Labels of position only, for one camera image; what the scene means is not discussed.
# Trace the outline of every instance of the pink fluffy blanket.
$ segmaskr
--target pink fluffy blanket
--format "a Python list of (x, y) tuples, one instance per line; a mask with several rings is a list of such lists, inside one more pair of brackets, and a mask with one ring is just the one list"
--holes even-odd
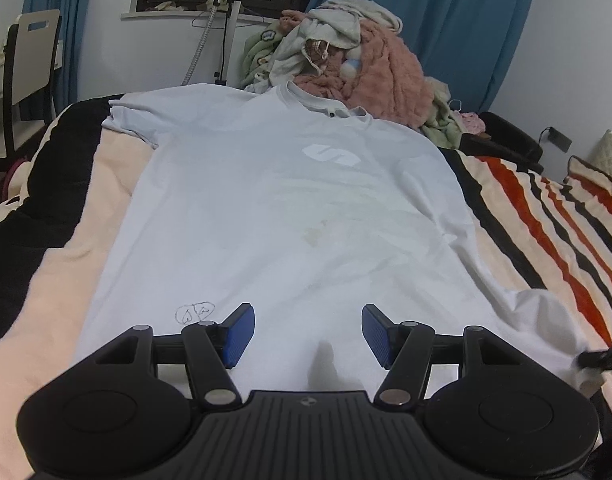
[(361, 69), (343, 81), (339, 68), (344, 52), (330, 50), (322, 75), (299, 75), (294, 82), (309, 94), (361, 106), (373, 117), (419, 128), (431, 110), (433, 89), (424, 81), (417, 56), (394, 32), (361, 20)]

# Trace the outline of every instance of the bed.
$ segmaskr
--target bed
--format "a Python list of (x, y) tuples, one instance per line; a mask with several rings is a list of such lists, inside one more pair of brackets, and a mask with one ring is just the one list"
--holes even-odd
[[(18, 197), (0, 206), (0, 479), (30, 466), (23, 401), (63, 372), (152, 148), (101, 126), (109, 98), (75, 104), (48, 129)], [(612, 342), (612, 180), (573, 158), (557, 184), (497, 158), (442, 150), (480, 253), (509, 290), (546, 288), (591, 349)], [(612, 430), (612, 375), (594, 396)]]

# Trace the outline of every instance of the white s logo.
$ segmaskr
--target white s logo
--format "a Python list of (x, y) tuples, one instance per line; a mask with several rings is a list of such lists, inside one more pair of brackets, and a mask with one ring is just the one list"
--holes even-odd
[(331, 148), (327, 144), (311, 144), (302, 150), (304, 155), (310, 156), (319, 162), (332, 160), (342, 166), (354, 166), (362, 161), (355, 153), (339, 148)]

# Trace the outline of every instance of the blue gripper pad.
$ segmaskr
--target blue gripper pad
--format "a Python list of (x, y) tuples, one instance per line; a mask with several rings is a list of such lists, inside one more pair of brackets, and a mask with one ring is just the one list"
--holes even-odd
[(373, 304), (368, 304), (362, 309), (362, 334), (364, 334), (364, 339), (366, 339), (380, 366), (387, 370), (390, 369), (395, 357), (397, 357), (390, 347), (388, 329), (396, 326)]
[(255, 332), (255, 311), (249, 303), (242, 303), (221, 324), (228, 329), (222, 362), (226, 369), (233, 368), (240, 360)]

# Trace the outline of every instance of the chair backrest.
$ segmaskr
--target chair backrest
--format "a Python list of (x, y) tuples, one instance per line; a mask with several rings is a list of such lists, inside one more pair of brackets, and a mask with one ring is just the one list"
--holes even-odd
[(6, 57), (13, 59), (11, 105), (48, 85), (59, 20), (58, 9), (40, 10), (20, 14), (11, 25), (6, 42)]

